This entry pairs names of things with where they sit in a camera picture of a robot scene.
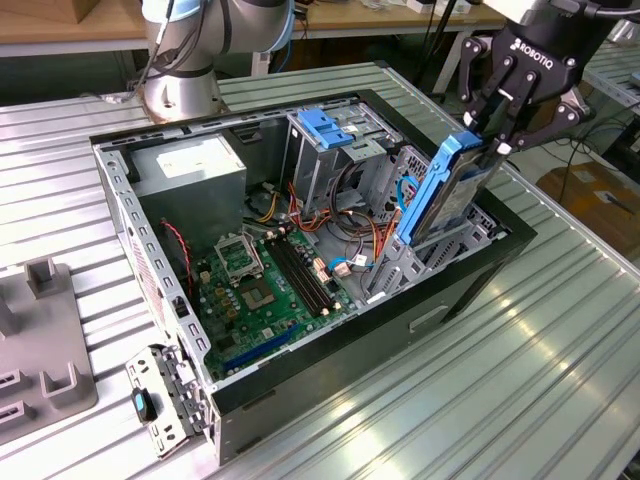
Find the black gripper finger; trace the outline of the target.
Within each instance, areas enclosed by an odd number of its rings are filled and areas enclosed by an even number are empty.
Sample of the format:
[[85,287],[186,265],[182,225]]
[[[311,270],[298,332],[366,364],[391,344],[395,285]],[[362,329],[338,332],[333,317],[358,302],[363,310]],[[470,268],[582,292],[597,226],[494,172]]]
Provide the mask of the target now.
[[467,37],[461,47],[459,97],[465,104],[464,125],[480,134],[490,116],[508,101],[496,135],[513,135],[516,120],[512,104],[518,82],[517,37]]
[[[552,98],[558,98],[558,103],[551,120],[538,130],[529,131],[521,122],[526,110]],[[553,79],[539,71],[526,71],[509,102],[506,120],[496,140],[496,154],[507,156],[513,150],[537,146],[590,117],[590,109],[575,85],[570,86],[566,79]]]

